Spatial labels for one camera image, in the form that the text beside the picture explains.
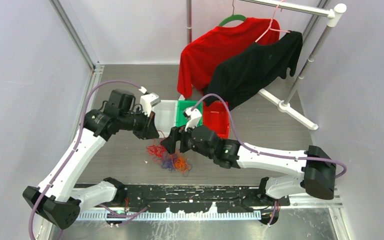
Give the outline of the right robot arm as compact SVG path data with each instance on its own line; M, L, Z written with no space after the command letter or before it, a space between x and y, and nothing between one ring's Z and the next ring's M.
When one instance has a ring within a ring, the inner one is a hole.
M293 194L331 200L335 195L337 163L320 147L310 145L307 150L278 150L257 147L238 140L219 137L206 126L194 129L172 127L161 145L170 154L189 150L225 168L262 169L282 173L281 177L263 177L257 198L263 205Z

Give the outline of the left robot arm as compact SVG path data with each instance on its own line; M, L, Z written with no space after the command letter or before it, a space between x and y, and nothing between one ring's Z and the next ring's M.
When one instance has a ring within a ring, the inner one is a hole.
M92 157L119 131L131 131L141 140L157 138L152 108L160 101L157 94L145 93L136 102L133 93L115 89L101 108L87 112L75 140L50 174L37 187L27 186L23 191L34 214L65 230L95 206L124 204L126 187L112 177L79 191L74 190L75 184Z

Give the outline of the white plastic bin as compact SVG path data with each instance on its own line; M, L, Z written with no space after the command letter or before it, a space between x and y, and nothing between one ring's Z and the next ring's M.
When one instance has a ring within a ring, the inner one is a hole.
M176 125L177 107L177 100L161 100L159 104L152 107L152 111L155 112L154 123L160 139L167 137L171 128Z

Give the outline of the red plastic bin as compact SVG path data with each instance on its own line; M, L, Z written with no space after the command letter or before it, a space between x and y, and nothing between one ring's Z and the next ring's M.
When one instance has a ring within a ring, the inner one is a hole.
M229 137L230 120L222 102L215 101L210 106L203 106L203 125L216 132L220 138Z

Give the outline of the red t-shirt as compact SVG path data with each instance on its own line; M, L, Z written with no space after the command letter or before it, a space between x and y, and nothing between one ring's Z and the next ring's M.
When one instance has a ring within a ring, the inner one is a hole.
M244 51L268 28L270 18L248 17L237 26L216 26L188 44L180 54L177 91L184 98L193 88L202 92L210 83L216 67ZM281 29L274 19L272 27ZM280 32L269 31L258 43L270 45L280 39Z

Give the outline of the black t-shirt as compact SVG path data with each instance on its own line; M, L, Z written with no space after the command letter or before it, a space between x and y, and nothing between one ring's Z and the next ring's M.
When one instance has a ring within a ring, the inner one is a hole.
M204 88L207 106L220 96L230 110L255 96L277 78L294 76L303 47L300 32L290 31L269 45L252 43L243 52L220 63Z

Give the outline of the green clothes hanger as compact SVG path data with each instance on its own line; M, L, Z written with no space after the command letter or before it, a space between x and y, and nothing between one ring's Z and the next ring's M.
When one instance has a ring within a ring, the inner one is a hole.
M232 6L231 15L226 17L224 20L222 20L218 24L219 27L223 27L226 24L234 22L234 21L242 21L242 22L244 22L247 19L247 17L242 15L242 14L235 14L235 0L232 0L231 6Z

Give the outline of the pink clothes hanger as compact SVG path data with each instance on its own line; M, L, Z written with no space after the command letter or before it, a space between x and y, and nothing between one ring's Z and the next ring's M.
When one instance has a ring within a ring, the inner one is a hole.
M274 32L278 32L278 33L290 33L290 31L288 31L288 30L282 30L282 29L273 28L273 22L274 22L274 19L275 19L275 16L276 16L276 12L277 12L278 8L280 7L280 3L283 3L283 2L285 2L285 0L280 0L279 3L276 5L267 29L254 41L255 43L257 43L269 31L274 31Z

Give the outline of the white clothes rack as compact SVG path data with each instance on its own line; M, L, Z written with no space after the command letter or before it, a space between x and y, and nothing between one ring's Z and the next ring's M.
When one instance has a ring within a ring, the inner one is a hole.
M320 0L316 6L307 6L286 1L281 2L279 0L251 0L250 2L253 4L259 4L273 8L279 7L283 10L289 10L311 15L311 18L304 30L304 40L306 40L309 34L311 33L319 17L324 17L328 19L328 21L326 22L326 27L324 28L322 34L316 42L312 52L309 54L300 73L295 78L294 83L290 88L289 93L285 97L285 99L281 100L265 89L261 89L258 92L260 96L264 97L266 100L274 104L281 113L288 114L290 117L294 118L296 121L298 121L300 124L308 128L309 130L316 131L319 126L315 122L305 117L303 114L293 109L290 105L290 101L296 93L299 83L301 83L302 80L305 78L306 72L309 69L310 65L315 61L316 55L323 46L326 38L328 37L332 29L338 24L342 15L347 11L347 6L344 3L338 3L337 5L335 5L334 8L327 9L325 7L329 3L328 0Z

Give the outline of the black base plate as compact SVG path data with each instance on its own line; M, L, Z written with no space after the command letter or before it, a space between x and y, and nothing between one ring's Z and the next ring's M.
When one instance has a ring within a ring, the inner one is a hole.
M214 207L217 213L247 213L271 210L274 202L262 197L257 186L238 185L138 185L125 187L123 200L105 202L115 210L125 208L149 213L207 213Z

